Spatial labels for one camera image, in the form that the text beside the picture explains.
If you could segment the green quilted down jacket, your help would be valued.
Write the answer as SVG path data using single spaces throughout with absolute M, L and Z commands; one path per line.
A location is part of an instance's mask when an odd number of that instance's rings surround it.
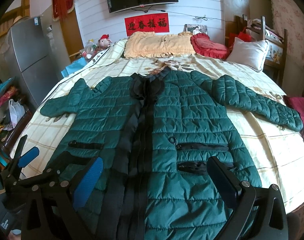
M 240 180 L 260 176 L 227 106 L 300 131 L 297 111 L 228 75 L 165 68 L 154 76 L 107 77 L 95 88 L 79 79 L 40 113 L 73 113 L 53 156 L 99 156 L 104 163 L 80 215 L 95 239 L 213 239 L 231 211 L 205 172 L 217 157 Z

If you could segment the white plastic bag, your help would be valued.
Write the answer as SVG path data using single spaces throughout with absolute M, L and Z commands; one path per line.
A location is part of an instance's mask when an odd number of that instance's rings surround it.
M 25 108 L 19 102 L 15 102 L 13 99 L 10 99 L 8 102 L 8 109 L 12 127 L 15 128 L 21 118 L 25 115 Z

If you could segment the floral cream bed quilt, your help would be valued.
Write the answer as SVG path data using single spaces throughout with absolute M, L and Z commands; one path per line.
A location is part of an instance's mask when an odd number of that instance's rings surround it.
M 283 101 L 283 90 L 276 83 L 266 74 L 255 72 L 243 64 L 198 54 L 126 59 L 123 56 L 125 45 L 126 40 L 117 41 L 96 62 L 87 64 L 54 85 L 47 98 L 67 95 L 79 79 L 84 79 L 88 86 L 95 87 L 107 76 L 129 76 L 133 73 L 149 75 L 168 66 L 185 72 L 197 70 L 212 79 L 229 75 L 257 94 L 277 102 Z M 286 212 L 295 210 L 304 202 L 304 142 L 300 133 L 273 125 L 249 112 L 228 108 L 227 113 L 251 154 L 262 185 L 278 185 Z M 58 118 L 47 118 L 39 112 L 33 115 L 23 130 L 23 135 L 27 136 L 24 150 L 36 146 L 40 153 L 23 169 L 24 177 L 36 176 L 43 171 L 73 121 L 74 115 Z

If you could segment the blue box beside bed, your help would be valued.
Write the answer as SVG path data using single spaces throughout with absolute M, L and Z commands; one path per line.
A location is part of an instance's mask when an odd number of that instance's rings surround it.
M 83 67 L 87 65 L 87 61 L 81 57 L 80 59 L 77 59 L 73 61 L 71 64 L 66 66 L 62 71 L 61 74 L 63 77 L 68 77 L 70 74 L 73 74 L 74 72 L 79 71 Z

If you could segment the grey refrigerator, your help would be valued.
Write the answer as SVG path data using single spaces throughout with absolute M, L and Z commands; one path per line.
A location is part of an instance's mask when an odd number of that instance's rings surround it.
M 41 17 L 24 17 L 8 31 L 4 58 L 10 75 L 16 77 L 31 108 L 37 109 L 59 82 L 49 39 L 43 32 Z

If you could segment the pink plush toy red hat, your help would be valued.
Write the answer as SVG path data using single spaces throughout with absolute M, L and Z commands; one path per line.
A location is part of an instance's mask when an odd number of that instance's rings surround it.
M 112 44 L 112 41 L 109 38 L 109 35 L 102 35 L 101 38 L 98 40 L 98 47 L 103 50 L 108 48 Z

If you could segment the wooden chair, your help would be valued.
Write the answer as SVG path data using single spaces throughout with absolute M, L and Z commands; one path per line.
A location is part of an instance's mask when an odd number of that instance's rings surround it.
M 239 30 L 249 31 L 252 40 L 265 40 L 269 49 L 263 65 L 263 71 L 280 87 L 283 84 L 283 77 L 287 58 L 288 31 L 284 29 L 283 34 L 278 34 L 266 24 L 266 17 L 261 16 L 258 20 L 250 20 L 247 15 L 235 16 Z

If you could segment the yellow ruffled pillow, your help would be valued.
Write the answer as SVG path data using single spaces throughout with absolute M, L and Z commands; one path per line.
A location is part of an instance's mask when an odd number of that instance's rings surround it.
M 190 42 L 192 34 L 181 32 L 179 34 L 156 35 L 154 32 L 135 32 L 125 45 L 125 58 L 138 57 L 167 57 L 177 55 L 195 54 Z

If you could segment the white square pillow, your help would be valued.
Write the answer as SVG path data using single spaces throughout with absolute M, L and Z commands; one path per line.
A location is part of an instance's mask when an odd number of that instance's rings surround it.
M 269 43 L 267 40 L 245 42 L 236 37 L 232 52 L 226 61 L 243 64 L 256 72 L 262 72 L 268 51 Z

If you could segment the red heart-shaped cushion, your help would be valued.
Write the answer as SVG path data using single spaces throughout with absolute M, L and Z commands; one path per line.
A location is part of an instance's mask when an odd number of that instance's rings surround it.
M 210 37 L 204 33 L 192 35 L 190 42 L 194 51 L 205 57 L 225 60 L 230 54 L 225 45 L 211 41 Z

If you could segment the red calligraphy banner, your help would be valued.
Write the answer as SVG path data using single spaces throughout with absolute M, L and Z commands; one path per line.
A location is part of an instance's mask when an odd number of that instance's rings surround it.
M 169 32 L 169 19 L 168 14 L 146 14 L 124 19 L 127 36 L 133 33 L 141 32 L 154 32 L 154 33 L 168 33 Z

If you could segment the framed photo on headboard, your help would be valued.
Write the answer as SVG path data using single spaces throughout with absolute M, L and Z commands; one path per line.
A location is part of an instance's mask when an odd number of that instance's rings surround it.
M 207 26 L 201 24 L 185 24 L 183 31 L 190 32 L 192 33 L 192 35 L 196 35 L 199 33 L 208 34 Z

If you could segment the floral pink curtain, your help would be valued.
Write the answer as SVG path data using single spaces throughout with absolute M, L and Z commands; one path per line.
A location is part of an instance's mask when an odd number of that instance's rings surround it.
M 286 29 L 287 54 L 304 66 L 304 14 L 294 0 L 271 0 L 273 28 L 279 34 Z

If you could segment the scissors hanging on wall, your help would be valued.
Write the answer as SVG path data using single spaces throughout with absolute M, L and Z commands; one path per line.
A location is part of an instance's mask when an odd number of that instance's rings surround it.
M 203 15 L 203 16 L 194 16 L 194 19 L 196 20 L 204 20 L 204 21 L 207 21 L 208 18 L 206 15 Z

